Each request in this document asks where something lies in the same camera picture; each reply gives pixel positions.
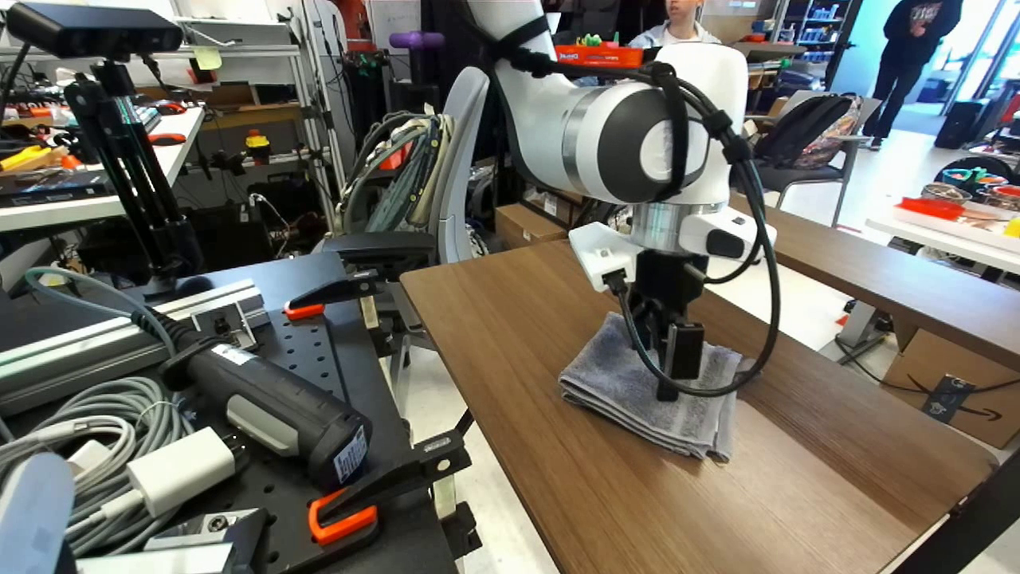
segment tool handle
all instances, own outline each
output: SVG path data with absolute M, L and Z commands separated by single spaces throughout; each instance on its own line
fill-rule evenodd
M 241 434 L 279 457 L 299 457 L 320 492 L 342 488 L 367 459 L 371 420 L 362 410 L 260 353 L 216 346 L 185 374 Z
M 336 541 L 350 539 L 350 535 L 358 535 L 362 528 L 371 528 L 372 522 L 379 522 L 379 506 L 376 506 L 376 505 L 371 505 L 371 506 L 364 506 L 364 511 L 353 511 L 353 513 L 348 513 L 348 516 L 342 516 L 342 519 L 336 519 L 336 522 L 323 522 L 323 511 L 326 511 L 331 502 L 337 502 L 342 493 L 345 493 L 345 492 L 331 492 L 331 493 L 316 498 L 316 502 L 311 505 L 305 522 L 311 522 L 311 534 L 312 534 L 312 541 L 316 541 L 316 545 L 336 545 Z

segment red object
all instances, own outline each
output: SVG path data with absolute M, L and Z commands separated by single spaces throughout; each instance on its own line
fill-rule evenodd
M 151 133 L 152 148 L 179 148 L 185 140 L 189 140 L 185 133 Z
M 176 98 L 160 98 L 155 112 L 160 114 L 185 114 L 189 108 L 182 103 L 176 103 Z
M 1017 112 L 1020 112 L 1020 96 L 1015 96 L 1015 98 L 1000 108 L 999 123 L 1000 123 L 1000 127 L 1015 123 L 1015 114 L 1017 114 Z
M 559 44 L 556 56 L 566 68 L 604 68 L 604 70 L 637 70 L 645 64 L 645 51 L 609 47 L 609 44 Z
M 345 541 L 345 539 L 350 539 L 350 535 L 358 535 L 358 534 L 364 534 L 364 528 L 371 528 L 371 525 L 379 522 L 379 506 L 376 506 L 376 505 L 371 505 L 371 506 L 364 506 L 364 511 L 358 511 L 358 513 L 348 513 L 348 516 L 342 516 L 337 522 L 323 522 L 323 506 L 330 506 L 330 505 L 337 502 L 342 493 L 345 493 L 345 492 L 331 492 L 331 493 L 316 498 L 316 502 L 311 505 L 305 525 L 311 525 L 316 545 Z
M 376 51 L 372 35 L 371 35 L 371 14 L 364 9 L 364 0 L 336 0 L 336 8 L 345 15 L 345 35 L 348 35 L 348 51 Z
M 287 322 L 311 322 L 311 318 L 320 318 L 326 313 L 323 304 L 312 304 L 312 305 L 287 305 L 285 316 Z
M 961 219 L 962 216 L 962 204 L 948 204 L 948 202 L 935 202 L 935 199 L 902 199 L 900 210 L 942 216 L 942 219 Z
M 1020 185 L 999 185 L 996 194 L 999 199 L 1020 199 Z
M 403 151 L 389 153 L 376 171 L 398 171 L 411 157 L 411 143 L 405 143 Z

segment person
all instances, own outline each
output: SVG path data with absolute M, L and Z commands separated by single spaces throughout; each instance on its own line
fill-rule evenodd
M 891 137 L 906 96 L 915 91 L 925 64 L 938 51 L 942 37 L 961 21 L 962 0 L 900 0 L 885 18 L 885 51 L 875 98 L 880 108 L 865 123 L 870 151 L 880 151 Z
M 719 44 L 721 37 L 715 37 L 702 21 L 699 21 L 699 9 L 706 8 L 706 0 L 665 0 L 665 21 L 636 35 L 627 44 L 641 47 L 641 51 L 653 51 L 663 44 Z

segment white shirt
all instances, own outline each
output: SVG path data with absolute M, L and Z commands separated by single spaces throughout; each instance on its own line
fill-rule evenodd
M 670 18 L 665 18 L 665 21 L 653 27 L 653 28 L 645 28 L 627 44 L 641 47 L 641 51 L 652 51 L 652 47 L 663 47 L 663 44 L 721 44 L 721 37 L 715 37 L 706 27 L 695 27 L 691 37 L 677 37 L 677 35 L 670 35 Z

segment black cable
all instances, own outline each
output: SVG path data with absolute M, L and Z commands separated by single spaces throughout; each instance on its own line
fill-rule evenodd
M 19 53 L 13 56 L 13 68 L 9 68 L 9 75 L 6 75 L 6 83 L 2 83 L 2 94 L 0 94 L 0 123 L 2 123 L 2 119 L 6 119 L 6 98 L 9 98 L 9 91 L 13 91 L 13 83 L 19 81 L 19 70 L 23 70 L 23 60 L 25 60 L 25 53 L 28 53 L 28 42 L 23 42 L 23 47 L 19 47 Z
M 724 278 L 708 278 L 706 270 L 689 267 L 702 283 L 731 283 L 736 280 L 743 270 L 749 270 L 759 261 L 763 251 L 763 239 L 757 237 L 757 247 L 746 251 L 746 260 Z
M 160 60 L 152 53 L 139 53 L 139 60 L 151 68 L 152 81 L 164 94 L 173 94 L 176 86 L 164 83 Z
M 897 383 L 880 379 L 876 374 L 870 374 L 839 338 L 836 338 L 836 347 L 839 347 L 860 374 L 866 374 L 875 383 L 880 383 L 883 389 L 915 392 L 915 396 L 931 400 L 931 389 L 920 387 L 920 379 L 915 379 L 911 374 L 908 374 L 908 383 L 911 383 L 911 387 L 897 387 Z M 982 410 L 980 410 L 980 408 L 961 406 L 955 410 L 967 410 L 967 416 L 976 416 L 976 417 L 987 417 L 987 420 L 1000 420 L 1000 410 L 999 410 L 999 408 L 982 408 Z
M 741 178 L 746 183 L 749 191 L 763 191 L 763 178 L 759 171 L 751 169 L 751 164 L 741 164 L 736 166 Z M 749 202 L 751 206 L 751 216 L 759 222 L 759 237 L 765 237 L 765 202 Z M 743 370 L 731 387 L 719 387 L 719 389 L 695 389 L 682 379 L 674 379 L 663 374 L 663 366 L 652 356 L 652 352 L 645 347 L 641 335 L 637 335 L 637 326 L 636 326 L 636 311 L 630 311 L 630 298 L 625 287 L 615 287 L 615 298 L 618 298 L 618 305 L 623 305 L 623 316 L 625 316 L 625 326 L 627 326 L 627 335 L 630 335 L 630 346 L 641 356 L 641 363 L 663 383 L 663 387 L 674 387 L 685 396 L 702 396 L 702 400 L 719 400 L 719 396 L 731 396 L 743 387 L 749 387 L 770 363 L 773 352 L 774 352 L 774 341 L 779 341 L 779 322 L 782 322 L 782 287 L 779 287 L 779 261 L 774 261 L 774 248 L 773 244 L 765 239 L 763 244 L 763 251 L 765 251 L 765 266 L 770 266 L 770 304 L 773 304 L 773 313 L 770 313 L 770 335 L 765 335 L 765 346 L 757 356 L 757 363 L 749 370 Z
M 992 383 L 992 387 L 972 387 L 972 392 L 999 392 L 999 389 L 1010 389 L 1010 387 L 1020 387 L 1020 379 L 1000 379 L 1000 383 Z
M 880 387 L 891 387 L 883 375 L 870 374 L 859 353 L 850 353 L 839 338 L 831 338 L 831 346 L 842 352 L 845 362 L 850 362 L 860 374 L 866 374 L 866 379 L 880 383 Z

